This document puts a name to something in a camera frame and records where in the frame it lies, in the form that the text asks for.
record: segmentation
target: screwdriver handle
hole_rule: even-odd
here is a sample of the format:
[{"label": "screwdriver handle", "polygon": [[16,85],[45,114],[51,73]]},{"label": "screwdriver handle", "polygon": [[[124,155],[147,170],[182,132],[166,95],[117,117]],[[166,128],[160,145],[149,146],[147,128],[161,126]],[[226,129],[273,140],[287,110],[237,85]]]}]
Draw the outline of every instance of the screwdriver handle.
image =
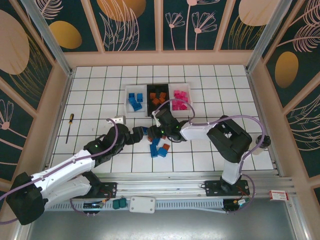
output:
[{"label": "screwdriver handle", "polygon": [[73,113],[70,114],[69,124],[72,124],[72,121],[74,120],[75,115]]}]

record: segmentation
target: screwdriver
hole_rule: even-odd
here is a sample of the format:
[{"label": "screwdriver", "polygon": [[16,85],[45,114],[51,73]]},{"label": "screwdriver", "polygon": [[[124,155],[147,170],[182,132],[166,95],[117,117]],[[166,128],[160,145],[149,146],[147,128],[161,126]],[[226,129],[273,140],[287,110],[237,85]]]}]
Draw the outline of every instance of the screwdriver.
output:
[{"label": "screwdriver", "polygon": [[74,120],[74,117],[75,115],[73,113],[70,114],[70,119],[69,119],[69,129],[68,129],[68,133],[66,134],[66,140],[65,140],[65,144],[68,143],[68,138],[69,138],[69,133],[70,133],[70,127],[71,127],[71,124]]}]

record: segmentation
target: white tile floor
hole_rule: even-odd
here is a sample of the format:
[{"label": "white tile floor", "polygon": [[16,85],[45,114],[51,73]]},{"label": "white tile floor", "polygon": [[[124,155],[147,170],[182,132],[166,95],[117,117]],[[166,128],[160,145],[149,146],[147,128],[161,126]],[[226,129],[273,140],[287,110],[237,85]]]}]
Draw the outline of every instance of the white tile floor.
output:
[{"label": "white tile floor", "polygon": [[[258,118],[257,109],[242,65],[175,65],[175,66],[98,66],[78,67],[65,107],[51,166],[70,158],[96,137],[106,134],[113,118],[124,112],[126,85],[152,83],[189,83],[196,112],[195,122],[217,120],[222,115],[250,115]],[[68,143],[68,119],[74,114]],[[250,133],[252,139],[260,135],[257,124],[248,119],[235,121]],[[127,127],[154,125],[151,118],[127,119]],[[94,169],[96,173],[141,172],[206,172],[222,171],[224,159],[208,140],[171,143],[161,139],[159,146],[170,145],[165,158],[150,155],[147,137],[114,156],[112,160]],[[266,150],[258,156],[249,156],[244,170],[272,170]]]}]

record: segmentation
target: pink cube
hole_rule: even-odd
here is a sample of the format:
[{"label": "pink cube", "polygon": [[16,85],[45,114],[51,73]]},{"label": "pink cube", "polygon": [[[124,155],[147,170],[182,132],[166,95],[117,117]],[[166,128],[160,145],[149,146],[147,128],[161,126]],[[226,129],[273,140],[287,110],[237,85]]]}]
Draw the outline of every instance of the pink cube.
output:
[{"label": "pink cube", "polygon": [[182,104],[182,105],[180,106],[180,110],[187,110],[187,106],[184,105],[184,104]]}]

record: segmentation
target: gold circle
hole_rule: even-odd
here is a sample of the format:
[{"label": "gold circle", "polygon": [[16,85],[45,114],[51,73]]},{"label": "gold circle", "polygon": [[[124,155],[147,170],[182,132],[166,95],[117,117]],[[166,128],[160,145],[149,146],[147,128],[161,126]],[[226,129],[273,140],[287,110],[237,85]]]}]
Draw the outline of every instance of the gold circle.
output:
[{"label": "gold circle", "polygon": [[294,53],[282,53],[275,65],[275,81],[278,86],[283,89],[289,87],[297,76],[298,68],[299,61]]},{"label": "gold circle", "polygon": [[110,19],[118,22],[131,21],[133,16],[130,12],[126,14],[125,6],[128,10],[132,9],[135,17],[140,17],[146,9],[146,0],[97,0],[102,12]]},{"label": "gold circle", "polygon": [[82,44],[79,31],[66,21],[55,21],[49,28],[61,47],[76,49]]},{"label": "gold circle", "polygon": [[8,74],[22,73],[28,65],[28,35],[10,14],[0,10],[0,69]]},{"label": "gold circle", "polygon": [[279,0],[241,0],[239,5],[239,18],[249,26],[266,25]]}]

